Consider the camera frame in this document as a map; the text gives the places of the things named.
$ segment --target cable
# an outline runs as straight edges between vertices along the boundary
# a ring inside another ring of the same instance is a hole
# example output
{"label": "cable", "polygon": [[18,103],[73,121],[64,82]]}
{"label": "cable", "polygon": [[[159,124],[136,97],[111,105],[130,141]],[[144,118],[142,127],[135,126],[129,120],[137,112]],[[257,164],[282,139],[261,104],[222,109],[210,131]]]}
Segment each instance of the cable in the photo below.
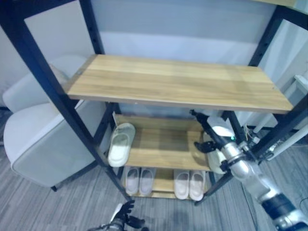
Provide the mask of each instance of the cable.
{"label": "cable", "polygon": [[303,211],[303,209],[300,207],[303,203],[303,201],[307,200],[308,197],[303,198],[300,202],[299,202],[299,208]]}
{"label": "cable", "polygon": [[248,202],[248,199],[247,199],[247,196],[246,196],[246,193],[245,193],[245,189],[244,189],[244,187],[243,187],[243,184],[241,184],[241,187],[242,187],[242,191],[243,191],[243,194],[244,194],[244,197],[245,197],[245,200],[246,200],[248,209],[249,209],[249,213],[250,213],[251,220],[252,220],[252,222],[254,223],[255,230],[258,231],[258,223],[257,223],[257,213],[256,213],[256,210],[255,210],[255,208],[254,208],[254,209],[253,209],[254,212],[251,211],[251,208],[250,208],[250,205],[249,205],[249,202]]}

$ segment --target wall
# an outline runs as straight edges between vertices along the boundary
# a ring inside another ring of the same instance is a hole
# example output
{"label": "wall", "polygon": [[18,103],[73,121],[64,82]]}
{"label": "wall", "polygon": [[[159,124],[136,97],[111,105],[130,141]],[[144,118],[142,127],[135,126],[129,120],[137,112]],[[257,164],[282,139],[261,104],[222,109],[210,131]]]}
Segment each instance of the wall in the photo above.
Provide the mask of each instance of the wall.
{"label": "wall", "polygon": [[[248,64],[275,8],[250,0],[92,0],[92,4],[107,54],[243,65]],[[307,1],[298,4],[302,9]],[[26,23],[48,60],[66,53],[93,53],[78,1],[30,17]],[[274,81],[304,43],[302,34],[292,39],[297,33],[287,27],[279,31],[261,62]],[[0,40],[2,94],[28,69],[1,29]],[[189,110],[129,104],[122,104],[121,109],[170,117],[186,117]],[[252,124],[259,120],[258,114],[248,115],[238,113],[242,124],[250,116]]]}
{"label": "wall", "polygon": [[[94,53],[78,1],[29,17],[33,37],[47,60],[64,54],[89,57]],[[0,28],[0,95],[29,69]]]}

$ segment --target shelf post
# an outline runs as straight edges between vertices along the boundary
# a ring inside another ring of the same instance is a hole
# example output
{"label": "shelf post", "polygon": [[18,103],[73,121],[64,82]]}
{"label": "shelf post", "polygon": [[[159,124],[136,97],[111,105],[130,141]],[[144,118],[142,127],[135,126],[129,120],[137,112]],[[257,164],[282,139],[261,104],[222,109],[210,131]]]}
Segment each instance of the shelf post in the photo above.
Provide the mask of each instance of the shelf post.
{"label": "shelf post", "polygon": [[64,119],[83,142],[97,163],[104,169],[122,195],[131,200],[117,178],[98,144],[74,109],[74,102],[68,98],[54,76],[22,16],[16,14],[11,1],[0,2],[0,25],[21,58],[30,69],[48,97],[57,107]]}

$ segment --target chair cushion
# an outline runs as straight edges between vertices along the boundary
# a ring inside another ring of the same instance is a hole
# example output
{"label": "chair cushion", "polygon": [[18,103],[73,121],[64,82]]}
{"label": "chair cushion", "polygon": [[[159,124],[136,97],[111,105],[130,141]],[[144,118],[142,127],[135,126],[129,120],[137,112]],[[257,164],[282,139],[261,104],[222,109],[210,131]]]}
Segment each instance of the chair cushion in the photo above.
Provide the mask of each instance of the chair cushion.
{"label": "chair cushion", "polygon": [[7,121],[3,140],[6,154],[13,163],[22,154],[33,138],[47,125],[51,128],[54,123],[60,123],[63,117],[53,110],[50,103],[32,106],[14,113]]}

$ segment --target shelf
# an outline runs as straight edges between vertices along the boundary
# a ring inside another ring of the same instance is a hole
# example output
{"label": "shelf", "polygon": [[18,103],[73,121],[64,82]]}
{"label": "shelf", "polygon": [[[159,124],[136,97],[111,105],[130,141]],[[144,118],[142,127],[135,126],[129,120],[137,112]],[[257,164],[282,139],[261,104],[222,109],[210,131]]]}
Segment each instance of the shelf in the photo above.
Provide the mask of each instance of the shelf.
{"label": "shelf", "polygon": [[258,67],[94,55],[64,86],[71,99],[284,114],[292,105]]}
{"label": "shelf", "polygon": [[115,119],[136,128],[127,166],[210,170],[207,156],[193,144],[202,137],[198,122],[123,115]]}

